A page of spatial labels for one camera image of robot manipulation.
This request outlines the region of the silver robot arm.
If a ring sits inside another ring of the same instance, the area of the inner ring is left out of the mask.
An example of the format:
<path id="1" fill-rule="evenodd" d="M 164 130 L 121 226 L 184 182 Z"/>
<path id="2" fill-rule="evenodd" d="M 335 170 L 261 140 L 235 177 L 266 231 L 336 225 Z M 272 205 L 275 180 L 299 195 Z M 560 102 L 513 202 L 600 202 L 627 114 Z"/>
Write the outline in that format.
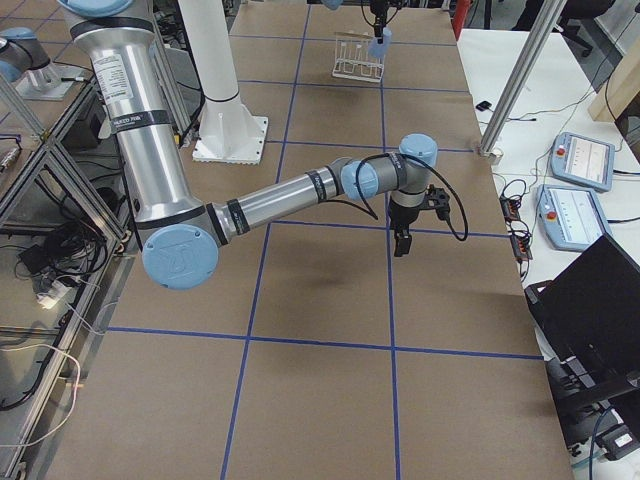
<path id="1" fill-rule="evenodd" d="M 111 131 L 125 161 L 137 209 L 147 275 L 171 290 L 189 290 L 214 273 L 220 249 L 234 238 L 323 203 L 368 209 L 389 194 L 396 252 L 406 255 L 410 225 L 435 206 L 436 142 L 404 137 L 397 151 L 364 159 L 339 158 L 327 166 L 222 203 L 207 202 L 190 187 L 205 167 L 260 162 L 268 120 L 243 103 L 228 27 L 217 1 L 180 5 L 202 89 L 199 137 L 190 156 L 176 144 L 170 115 L 154 76 L 155 38 L 147 1 L 66 1 L 62 5 L 75 45 L 90 59 Z"/>
<path id="2" fill-rule="evenodd" d="M 342 4 L 342 0 L 321 0 L 321 3 L 330 10 L 338 9 Z M 364 13 L 364 2 L 360 2 L 361 13 L 365 22 L 373 29 L 374 37 L 379 43 L 383 42 L 384 28 L 389 22 L 389 9 L 397 8 L 396 4 L 388 0 L 370 0 L 368 2 L 369 11 L 374 16 L 374 20 L 370 22 Z"/>

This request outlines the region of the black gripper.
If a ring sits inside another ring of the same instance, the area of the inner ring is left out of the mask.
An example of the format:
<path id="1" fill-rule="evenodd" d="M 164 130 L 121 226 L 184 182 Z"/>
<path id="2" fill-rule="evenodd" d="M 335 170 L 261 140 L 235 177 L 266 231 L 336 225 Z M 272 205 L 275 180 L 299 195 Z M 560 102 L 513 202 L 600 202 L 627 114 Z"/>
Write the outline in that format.
<path id="1" fill-rule="evenodd" d="M 386 27 L 386 14 L 390 8 L 388 0 L 370 0 L 369 10 L 375 15 L 373 24 L 374 35 L 376 39 L 382 39 L 384 36 L 384 28 Z"/>
<path id="2" fill-rule="evenodd" d="M 388 203 L 390 227 L 394 230 L 395 257 L 403 257 L 410 253 L 412 235 L 409 226 L 418 219 L 419 214 L 420 208 L 417 206 L 406 207 L 397 202 Z"/>

